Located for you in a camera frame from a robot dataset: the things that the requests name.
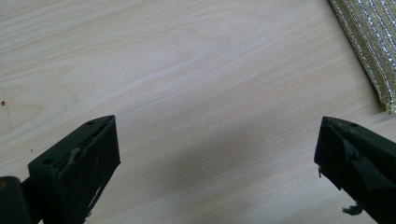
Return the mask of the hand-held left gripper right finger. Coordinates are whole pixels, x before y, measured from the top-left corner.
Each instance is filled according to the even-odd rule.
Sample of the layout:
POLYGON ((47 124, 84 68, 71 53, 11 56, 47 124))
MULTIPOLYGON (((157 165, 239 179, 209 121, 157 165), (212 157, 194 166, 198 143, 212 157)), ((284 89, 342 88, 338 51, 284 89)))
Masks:
POLYGON ((396 224, 395 142, 359 124, 324 117, 314 162, 355 201, 344 213, 366 212, 378 224, 396 224))

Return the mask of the green silver striped cloth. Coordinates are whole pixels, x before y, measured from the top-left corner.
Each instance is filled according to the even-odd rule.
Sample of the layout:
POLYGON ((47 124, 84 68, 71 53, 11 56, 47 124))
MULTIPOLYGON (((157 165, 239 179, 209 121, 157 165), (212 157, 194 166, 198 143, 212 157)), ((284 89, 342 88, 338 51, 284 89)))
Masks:
POLYGON ((396 114, 396 0, 328 0, 379 101, 396 114))

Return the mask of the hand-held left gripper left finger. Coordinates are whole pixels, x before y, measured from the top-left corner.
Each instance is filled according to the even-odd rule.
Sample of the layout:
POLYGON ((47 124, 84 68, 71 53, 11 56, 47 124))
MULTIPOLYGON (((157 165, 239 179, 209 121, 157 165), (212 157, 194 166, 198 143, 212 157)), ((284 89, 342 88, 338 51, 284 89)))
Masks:
POLYGON ((82 124, 28 164, 33 221, 84 224, 119 165, 116 118, 82 124))

